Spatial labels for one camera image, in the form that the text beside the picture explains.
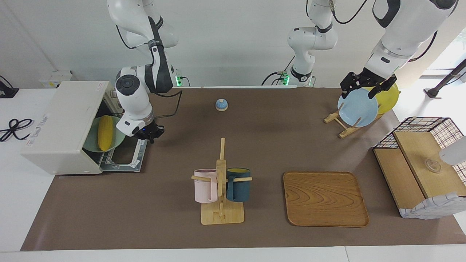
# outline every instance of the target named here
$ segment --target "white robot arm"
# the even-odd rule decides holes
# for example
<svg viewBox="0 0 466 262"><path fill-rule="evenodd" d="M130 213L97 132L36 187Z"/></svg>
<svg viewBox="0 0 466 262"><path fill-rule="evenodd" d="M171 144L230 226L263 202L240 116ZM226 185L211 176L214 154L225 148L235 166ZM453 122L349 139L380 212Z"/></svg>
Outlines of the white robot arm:
<svg viewBox="0 0 466 262"><path fill-rule="evenodd" d="M294 28L288 34L288 45L296 55L293 66L287 72L291 85L308 85L315 63L315 57L309 52L332 49L338 40L333 29L329 0L312 0L308 5L308 14L315 27Z"/></svg>
<svg viewBox="0 0 466 262"><path fill-rule="evenodd" d="M116 94L125 113L116 127L127 136L151 143L164 132L154 120L148 93L166 93L176 84L175 69L168 62L165 48L176 46L172 27L164 23L154 0L107 0L110 17L127 31L131 44L147 44L152 64L125 67L116 78Z"/></svg>
<svg viewBox="0 0 466 262"><path fill-rule="evenodd" d="M451 15L458 0L376 0L372 12L385 34L357 75L348 73L340 83L342 97L361 87L375 87L369 98L387 91L397 80L395 71L403 67Z"/></svg>

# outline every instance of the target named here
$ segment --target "white backdrop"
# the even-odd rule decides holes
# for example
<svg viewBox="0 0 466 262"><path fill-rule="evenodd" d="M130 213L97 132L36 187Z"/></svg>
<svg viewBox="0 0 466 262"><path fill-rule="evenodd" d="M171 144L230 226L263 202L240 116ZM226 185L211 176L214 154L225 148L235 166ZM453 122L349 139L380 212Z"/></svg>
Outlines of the white backdrop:
<svg viewBox="0 0 466 262"><path fill-rule="evenodd" d="M339 0L337 15L347 20L363 0ZM336 87L349 72L360 72L384 33L369 0L347 25L335 24L339 42L315 51L316 86ZM289 30L313 26L305 0L157 0L166 22L179 35L170 60L195 86L259 85L283 70L293 56ZM466 1L439 31L430 52L398 72L408 87L466 26ZM121 43L105 0L0 0L0 74L13 85L40 87L39 77L54 69L73 70L79 80L111 80L121 67L151 58Z"/></svg>

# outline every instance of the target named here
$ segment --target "black wire grid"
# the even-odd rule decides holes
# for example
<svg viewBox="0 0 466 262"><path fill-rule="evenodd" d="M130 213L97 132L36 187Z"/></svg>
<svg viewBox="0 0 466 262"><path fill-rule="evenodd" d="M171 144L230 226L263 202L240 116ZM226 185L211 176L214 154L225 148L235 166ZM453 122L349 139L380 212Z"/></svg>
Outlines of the black wire grid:
<svg viewBox="0 0 466 262"><path fill-rule="evenodd" d="M394 132L430 132L441 148L445 148L463 137L463 133L449 117L409 117L374 148L400 148L393 136ZM466 185L466 162L455 165L453 168Z"/></svg>

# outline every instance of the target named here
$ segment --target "corn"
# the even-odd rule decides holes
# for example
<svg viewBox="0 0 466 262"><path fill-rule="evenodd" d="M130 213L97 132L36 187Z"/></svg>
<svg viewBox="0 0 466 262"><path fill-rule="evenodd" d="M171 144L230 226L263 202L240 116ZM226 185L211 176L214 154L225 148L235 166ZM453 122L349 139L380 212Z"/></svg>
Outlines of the corn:
<svg viewBox="0 0 466 262"><path fill-rule="evenodd" d="M113 140L113 118L111 116L103 116L100 118L99 130L97 133L97 143L102 151L106 152L110 149Z"/></svg>

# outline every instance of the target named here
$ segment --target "blue mug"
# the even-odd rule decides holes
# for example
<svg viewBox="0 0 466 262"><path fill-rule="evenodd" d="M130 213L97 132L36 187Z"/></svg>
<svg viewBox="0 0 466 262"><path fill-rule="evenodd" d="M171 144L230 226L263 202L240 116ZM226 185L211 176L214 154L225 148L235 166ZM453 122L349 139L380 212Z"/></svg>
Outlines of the blue mug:
<svg viewBox="0 0 466 262"><path fill-rule="evenodd" d="M251 170L247 168L228 168L226 177L226 199L233 202L246 202L249 200L251 181L233 182L235 178L247 178L251 176Z"/></svg>

